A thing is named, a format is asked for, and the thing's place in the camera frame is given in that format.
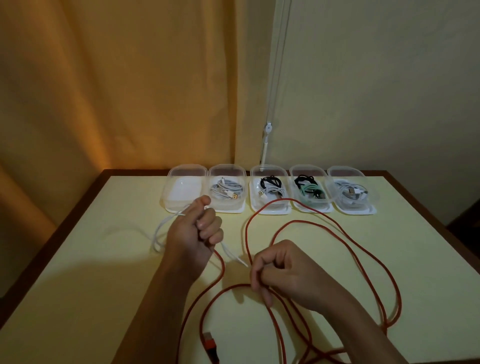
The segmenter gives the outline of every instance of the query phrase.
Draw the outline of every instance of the red braided cable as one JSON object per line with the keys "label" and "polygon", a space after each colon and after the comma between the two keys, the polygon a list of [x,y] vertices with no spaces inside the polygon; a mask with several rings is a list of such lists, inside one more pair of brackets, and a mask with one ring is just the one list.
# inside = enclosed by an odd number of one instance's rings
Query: red braided cable
{"label": "red braided cable", "polygon": [[[372,284],[372,281],[370,280],[370,278],[368,277],[367,275],[367,272],[365,271],[365,269],[363,268],[363,265],[362,263],[360,262],[358,256],[355,254],[355,252],[353,251],[353,249],[349,246],[349,244],[344,241],[343,239],[341,239],[338,235],[336,235],[332,230],[330,230],[328,227],[326,227],[325,225],[321,225],[321,224],[317,224],[315,222],[312,222],[312,221],[306,221],[306,220],[292,220],[292,221],[289,221],[288,223],[286,223],[285,225],[283,225],[280,229],[277,230],[277,232],[275,233],[275,235],[273,236],[272,238],[272,241],[270,242],[269,246],[273,245],[275,243],[275,239],[277,237],[277,235],[284,229],[286,228],[288,225],[294,223],[294,222],[302,222],[302,223],[306,223],[306,224],[311,224],[311,225],[315,225],[315,226],[318,226],[324,230],[326,230],[327,232],[329,232],[331,235],[333,235],[336,239],[338,239],[340,242],[342,242],[346,248],[348,249],[348,251],[350,252],[350,254],[352,255],[354,261],[357,263],[357,266],[359,267],[363,277],[365,278],[365,280],[367,281],[374,297],[375,297],[375,300],[376,302],[378,303],[378,306],[380,308],[380,313],[381,313],[381,324],[380,324],[380,328],[382,329],[382,331],[387,334],[387,329],[389,327],[391,327],[392,325],[395,324],[395,322],[397,322],[397,320],[400,318],[400,315],[401,315],[401,312],[402,312],[402,298],[401,298],[401,295],[400,295],[400,289],[398,288],[398,285],[397,283],[395,282],[395,279],[392,275],[392,273],[388,270],[388,268],[385,266],[385,264],[383,264],[376,256],[374,256],[372,253],[370,253],[367,249],[365,249],[364,247],[362,247],[360,244],[358,244],[356,241],[354,241],[346,232],[345,230],[343,230],[343,228],[340,226],[340,224],[338,222],[336,222],[334,219],[332,219],[331,217],[327,216],[326,214],[324,214],[323,212],[320,212],[318,210],[315,210],[314,208],[311,208],[309,206],[306,206],[304,205],[302,202],[300,201],[297,201],[293,198],[279,198],[277,200],[273,200],[273,201],[270,201],[269,203],[265,204],[261,209],[259,209],[257,212],[255,212],[249,219],[248,219],[248,222],[245,226],[245,248],[247,250],[247,255],[248,255],[248,259],[250,261],[250,264],[253,263],[253,259],[252,259],[252,255],[250,253],[250,250],[248,248],[248,226],[250,225],[252,219],[257,216],[263,209],[265,209],[267,206],[269,206],[270,204],[274,203],[274,202],[278,202],[278,201],[295,201],[297,203],[299,203],[300,205],[302,205],[303,207],[305,208],[308,208],[310,209],[311,211],[314,211],[324,217],[326,217],[327,219],[329,219],[330,221],[332,221],[338,228],[339,230],[343,233],[343,235],[345,235],[348,240],[350,240],[353,244],[355,244],[358,248],[360,248],[363,252],[365,252],[368,256],[370,256],[373,260],[375,260],[375,262],[377,262],[384,270],[385,272],[387,273],[388,277],[390,278],[393,286],[394,286],[394,289],[395,289],[395,295],[396,295],[396,303],[397,303],[397,307],[396,307],[396,311],[395,311],[395,315],[393,316],[393,318],[391,320],[388,320],[387,318],[387,314],[386,314],[386,310],[385,310],[385,307],[384,307],[384,304],[382,303],[382,300],[380,299],[380,296],[378,295],[375,287],[373,286]],[[197,304],[197,302],[200,300],[200,298],[205,294],[207,293],[210,289],[212,289],[218,282],[220,282],[220,280],[223,278],[224,274],[225,274],[225,262],[223,261],[222,257],[220,256],[219,253],[217,253],[216,251],[214,251],[214,253],[216,254],[216,256],[218,257],[218,259],[220,259],[220,262],[221,262],[221,265],[222,265],[222,269],[221,269],[221,272],[219,274],[219,276],[217,277],[217,279],[215,279],[215,281],[212,282],[212,284],[210,284],[207,288],[205,288],[196,298],[195,300],[193,301],[193,303],[191,304],[191,306],[189,307],[184,319],[183,319],[183,322],[182,322],[182,326],[181,326],[181,329],[180,329],[180,339],[179,339],[179,343],[178,343],[178,347],[177,347],[177,359],[176,359],[176,363],[178,364],[179,362],[179,352],[180,352],[180,341],[181,341],[181,337],[182,337],[182,333],[183,333],[183,330],[185,328],[185,324],[188,320],[188,317],[190,316],[190,313],[192,312],[192,309],[194,308],[194,306]],[[249,287],[250,284],[249,283],[239,283],[239,284],[234,284],[230,287],[227,287],[227,288],[224,288],[222,289],[220,292],[218,292],[215,297],[213,297],[213,299],[208,303],[208,305],[206,306],[206,308],[204,309],[203,313],[202,313],[202,316],[200,318],[200,325],[199,325],[199,329],[200,329],[200,340],[202,341],[202,344],[204,345],[204,339],[203,339],[203,336],[202,336],[202,333],[203,333],[203,324],[204,324],[204,319],[206,317],[206,314],[208,312],[208,310],[210,309],[210,307],[212,306],[212,304],[222,295],[224,294],[225,292],[228,292],[234,288],[239,288],[239,287]],[[328,352],[323,352],[322,350],[318,349],[316,346],[313,345],[312,343],[312,333],[310,331],[310,328],[308,327],[308,324],[305,320],[305,318],[303,317],[303,315],[300,313],[300,311],[298,310],[298,308],[296,307],[296,305],[290,300],[290,299],[287,299],[288,303],[291,305],[291,307],[293,308],[293,310],[295,311],[295,313],[297,314],[297,316],[300,318],[300,320],[302,321],[302,324],[304,325],[306,331],[307,331],[307,335],[308,335],[308,338],[305,337],[305,335],[300,331],[300,329],[298,328],[295,320],[293,319],[293,316],[290,312],[290,309],[288,308],[287,304],[285,303],[285,300],[279,296],[275,291],[269,289],[270,293],[272,295],[274,295],[279,301],[280,303],[282,303],[291,323],[292,323],[292,326],[293,328],[295,329],[296,333],[299,335],[299,337],[303,340],[303,342],[307,345],[307,348],[303,354],[303,356],[301,357],[300,359],[300,363],[302,364],[313,364],[313,363],[316,363],[322,359],[328,359],[329,361],[331,361],[332,363],[335,363],[335,364],[344,364],[344,362],[336,359],[333,357],[333,355],[337,355],[337,354],[340,354],[340,353],[343,353],[345,352],[345,350],[343,348],[339,348],[339,349],[334,349],[334,350],[330,350]],[[287,355],[286,355],[286,352],[285,352],[285,343],[283,341],[283,337],[282,337],[282,333],[280,331],[280,328],[278,326],[278,323],[275,319],[275,316],[273,315],[273,312],[272,310],[267,307],[267,310],[268,310],[268,313],[272,319],[272,322],[273,322],[273,325],[274,325],[274,328],[275,328],[275,331],[278,335],[278,338],[279,338],[279,341],[280,341],[280,346],[281,346],[281,350],[282,350],[282,363],[283,364],[287,364]],[[312,359],[310,359],[309,361],[305,361],[310,353],[310,351],[313,351],[316,356]]]}

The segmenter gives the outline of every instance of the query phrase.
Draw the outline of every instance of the container with cables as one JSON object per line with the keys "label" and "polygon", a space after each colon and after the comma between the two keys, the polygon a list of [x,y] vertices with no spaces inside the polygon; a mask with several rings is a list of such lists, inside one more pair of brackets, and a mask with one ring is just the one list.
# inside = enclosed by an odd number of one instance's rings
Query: container with cables
{"label": "container with cables", "polygon": [[377,212],[373,206],[378,194],[361,171],[347,166],[332,166],[327,173],[333,179],[333,188],[338,209],[348,215],[373,215]]}
{"label": "container with cables", "polygon": [[[267,202],[290,197],[287,171],[272,164],[262,164],[250,170],[250,203],[254,211]],[[290,201],[278,201],[260,212],[263,215],[286,215],[292,211]]]}
{"label": "container with cables", "polygon": [[[323,169],[311,164],[297,164],[290,168],[290,189],[293,198],[320,212],[332,212],[334,195],[333,179]],[[303,212],[313,212],[293,202],[295,208]]]}
{"label": "container with cables", "polygon": [[182,211],[204,192],[207,168],[199,164],[181,164],[172,168],[163,189],[162,203],[168,212]]}
{"label": "container with cables", "polygon": [[207,195],[216,212],[240,213],[248,193],[245,169],[235,164],[218,164],[208,171]]}

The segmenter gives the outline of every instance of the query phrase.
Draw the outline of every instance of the yellow tabletop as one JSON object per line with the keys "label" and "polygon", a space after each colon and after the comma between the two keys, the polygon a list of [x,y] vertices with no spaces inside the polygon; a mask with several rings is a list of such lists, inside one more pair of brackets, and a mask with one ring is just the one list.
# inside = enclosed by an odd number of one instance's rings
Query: yellow tabletop
{"label": "yellow tabletop", "polygon": [[[329,216],[382,260],[400,287],[403,312],[389,338],[410,363],[479,357],[480,275],[383,177],[368,178],[380,196],[376,215],[347,216],[334,210]],[[159,203],[165,181],[156,176],[110,177],[0,331],[0,363],[110,363],[161,260],[151,251],[150,238],[168,215]],[[252,213],[247,201],[243,213],[221,214],[224,241],[238,255],[243,254],[244,224]],[[251,251],[264,249],[274,232],[292,219],[325,222],[295,209],[289,215],[257,216],[249,229]],[[372,292],[340,242],[306,224],[287,227],[278,240],[286,238],[380,321]],[[388,276],[353,249],[392,312],[395,294]],[[220,247],[217,250],[227,263],[225,277],[192,312],[181,342],[181,363],[209,363],[198,337],[200,314],[222,287],[249,282],[248,269],[231,262]],[[192,287],[187,306],[218,274],[218,261],[212,257]],[[341,346],[319,314],[302,312],[317,346]],[[305,346],[280,305],[274,313],[291,363]],[[274,327],[250,289],[237,289],[217,300],[205,329],[212,333],[222,363],[278,363]]]}

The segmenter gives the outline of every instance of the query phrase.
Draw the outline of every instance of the person's left hand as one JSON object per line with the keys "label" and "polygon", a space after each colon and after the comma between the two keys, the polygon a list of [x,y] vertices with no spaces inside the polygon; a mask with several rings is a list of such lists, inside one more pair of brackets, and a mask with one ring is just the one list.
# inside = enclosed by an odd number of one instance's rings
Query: person's left hand
{"label": "person's left hand", "polygon": [[170,226],[161,267],[181,274],[193,284],[205,269],[215,244],[223,240],[222,219],[205,206],[211,202],[203,195],[192,202]]}

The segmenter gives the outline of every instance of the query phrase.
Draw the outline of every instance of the curtain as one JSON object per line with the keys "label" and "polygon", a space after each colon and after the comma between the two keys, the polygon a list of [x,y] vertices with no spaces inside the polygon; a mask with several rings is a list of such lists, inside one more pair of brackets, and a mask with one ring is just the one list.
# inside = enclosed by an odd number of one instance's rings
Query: curtain
{"label": "curtain", "polygon": [[256,164],[275,0],[0,7],[0,296],[103,169]]}

